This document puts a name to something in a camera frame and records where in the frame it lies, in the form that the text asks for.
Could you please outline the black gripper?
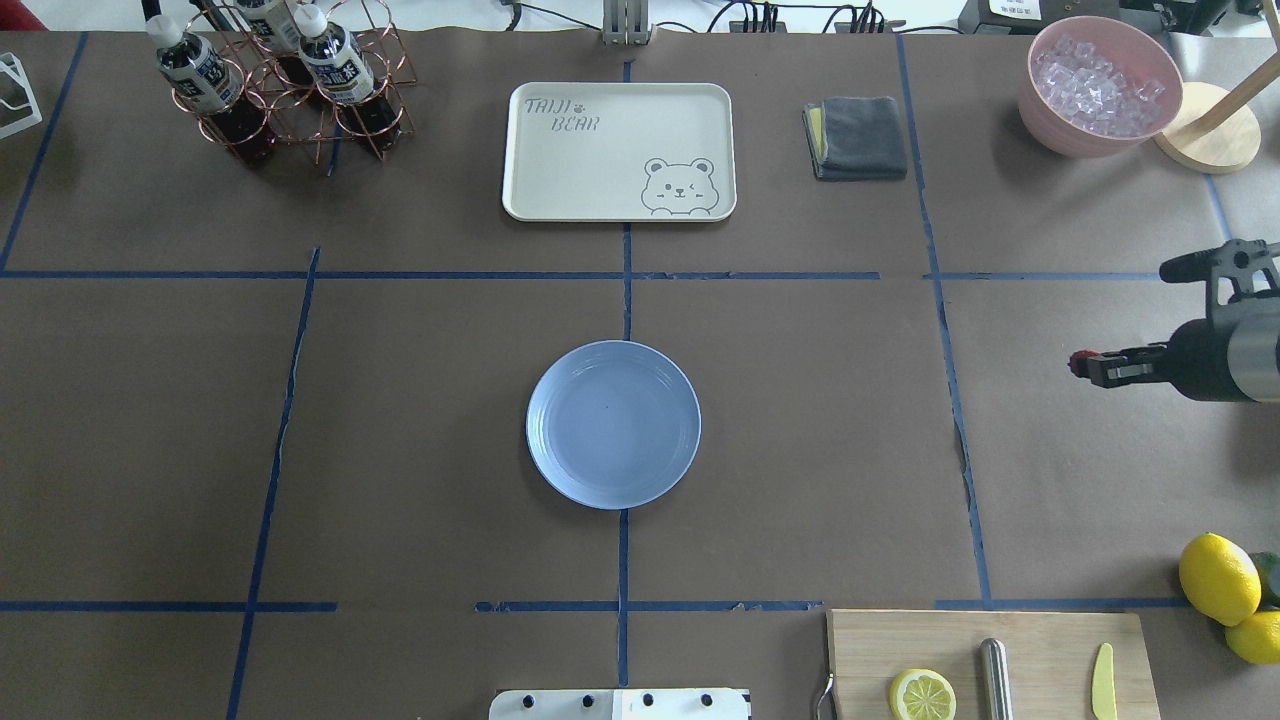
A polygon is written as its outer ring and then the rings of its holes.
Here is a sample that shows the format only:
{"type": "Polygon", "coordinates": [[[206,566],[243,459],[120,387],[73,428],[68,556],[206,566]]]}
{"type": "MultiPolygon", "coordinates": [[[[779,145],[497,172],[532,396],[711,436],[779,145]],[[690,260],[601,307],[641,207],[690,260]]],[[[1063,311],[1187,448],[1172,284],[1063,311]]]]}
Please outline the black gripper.
{"type": "Polygon", "coordinates": [[[1180,395],[1196,401],[1233,401],[1233,379],[1225,364],[1225,348],[1207,319],[1180,325],[1167,345],[1142,345],[1096,354],[1100,363],[1087,364],[1085,378],[1097,387],[1114,389],[1134,384],[1171,384],[1180,395]]]}

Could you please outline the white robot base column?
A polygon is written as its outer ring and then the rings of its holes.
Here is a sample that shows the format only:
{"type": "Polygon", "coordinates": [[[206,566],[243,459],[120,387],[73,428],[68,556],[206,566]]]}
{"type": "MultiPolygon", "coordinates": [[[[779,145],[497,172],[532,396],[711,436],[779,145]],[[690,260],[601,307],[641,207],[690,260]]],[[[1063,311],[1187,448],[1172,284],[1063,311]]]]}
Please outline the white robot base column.
{"type": "Polygon", "coordinates": [[[751,719],[748,691],[727,687],[503,691],[489,719],[751,719]]]}

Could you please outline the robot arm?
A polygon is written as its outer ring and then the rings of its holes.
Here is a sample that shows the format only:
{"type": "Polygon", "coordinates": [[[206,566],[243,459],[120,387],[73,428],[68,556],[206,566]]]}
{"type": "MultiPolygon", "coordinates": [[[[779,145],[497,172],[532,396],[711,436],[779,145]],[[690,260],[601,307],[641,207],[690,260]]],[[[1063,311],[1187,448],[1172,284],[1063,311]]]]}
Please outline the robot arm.
{"type": "Polygon", "coordinates": [[[1106,354],[1082,350],[1068,365],[1073,375],[1107,389],[1169,384],[1194,401],[1275,404],[1277,333],[1276,313],[1221,327],[1197,319],[1164,342],[1106,354]]]}

